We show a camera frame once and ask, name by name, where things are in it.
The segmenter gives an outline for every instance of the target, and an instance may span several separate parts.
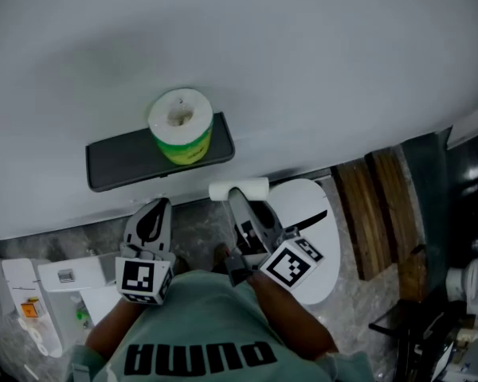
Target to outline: toilet lid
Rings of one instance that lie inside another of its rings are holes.
[[[271,189],[268,203],[278,215],[284,228],[327,211],[327,215],[322,220],[300,231],[324,259],[292,291],[297,301],[302,304],[322,302],[335,287],[340,269],[338,225],[326,193],[316,182],[299,178]]]

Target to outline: toilet paper roll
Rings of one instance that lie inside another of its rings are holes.
[[[232,188],[239,189],[249,201],[265,201],[269,195],[269,179],[260,177],[212,182],[209,184],[209,198],[212,201],[226,201],[229,199],[229,191]]]
[[[48,349],[46,349],[46,347],[43,344],[37,344],[37,349],[45,357],[49,355]]]
[[[209,149],[213,108],[199,91],[164,94],[152,105],[148,122],[159,149],[175,164],[197,162]]]
[[[19,326],[22,327],[25,331],[29,330],[29,327],[27,326],[27,324],[26,324],[25,320],[23,320],[23,318],[18,317],[18,322],[19,322]]]
[[[42,344],[42,336],[41,336],[41,333],[39,333],[39,331],[37,331],[34,328],[30,328],[29,334],[32,337],[34,342],[36,342],[37,344]]]

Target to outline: black shelf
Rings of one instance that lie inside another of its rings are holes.
[[[156,177],[227,162],[235,154],[222,112],[214,114],[213,133],[206,155],[188,166],[174,164],[161,153],[150,129],[133,131],[89,144],[86,149],[88,187],[101,193]]]

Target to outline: wooden board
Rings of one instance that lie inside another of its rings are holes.
[[[415,252],[398,264],[400,299],[422,302],[427,295],[427,266],[425,249]]]
[[[402,167],[391,148],[367,154],[365,160],[381,206],[391,259],[404,262],[417,246],[417,229]]]
[[[389,265],[391,254],[374,183],[364,159],[332,167],[347,220],[361,280],[370,280]]]

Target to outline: tile floor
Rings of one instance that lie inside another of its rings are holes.
[[[368,329],[368,323],[384,314],[398,300],[398,273],[395,265],[370,282],[360,281],[354,253],[339,202],[335,183],[325,178],[323,186],[339,225],[342,249],[340,274],[335,289],[320,304],[309,306],[330,331],[344,353],[367,352],[378,381],[389,381],[396,360],[393,342]],[[74,259],[96,253],[116,251],[127,218],[110,220],[20,239],[0,242],[0,258],[43,258],[52,261]],[[222,203],[199,201],[174,208],[173,249],[186,258],[192,268],[209,270],[214,247],[220,242],[234,244],[229,210]],[[17,314],[5,319],[0,328],[0,365],[20,381],[33,380],[27,364],[44,381],[60,381],[69,361],[43,357],[32,340],[20,328]]]

